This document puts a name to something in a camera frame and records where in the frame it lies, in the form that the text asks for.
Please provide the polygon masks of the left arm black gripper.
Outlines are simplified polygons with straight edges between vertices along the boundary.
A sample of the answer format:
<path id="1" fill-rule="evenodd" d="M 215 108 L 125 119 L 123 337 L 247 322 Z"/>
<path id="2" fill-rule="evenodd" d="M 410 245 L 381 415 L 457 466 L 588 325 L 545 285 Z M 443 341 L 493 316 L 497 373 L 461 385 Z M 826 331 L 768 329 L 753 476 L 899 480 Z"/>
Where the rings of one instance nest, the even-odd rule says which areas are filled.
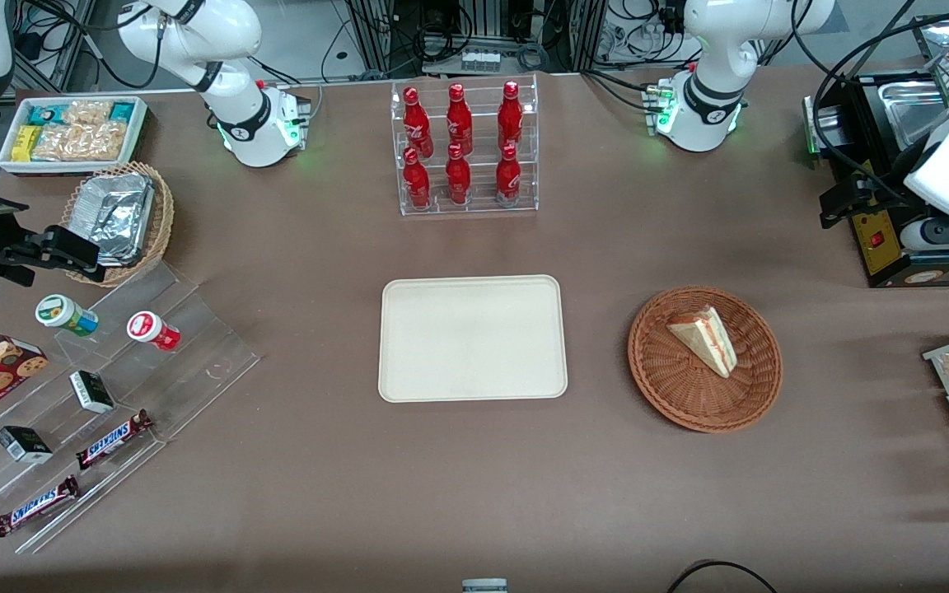
<path id="1" fill-rule="evenodd" d="M 880 159 L 884 152 L 855 147 L 852 158 L 879 180 L 870 181 L 871 190 L 862 185 L 833 185 L 820 195 L 820 226 L 830 229 L 844 219 L 860 221 L 873 215 L 893 228 L 904 228 L 915 219 L 929 214 L 930 207 L 906 187 L 906 177 L 920 163 L 925 149 L 907 147 L 893 159 Z"/>

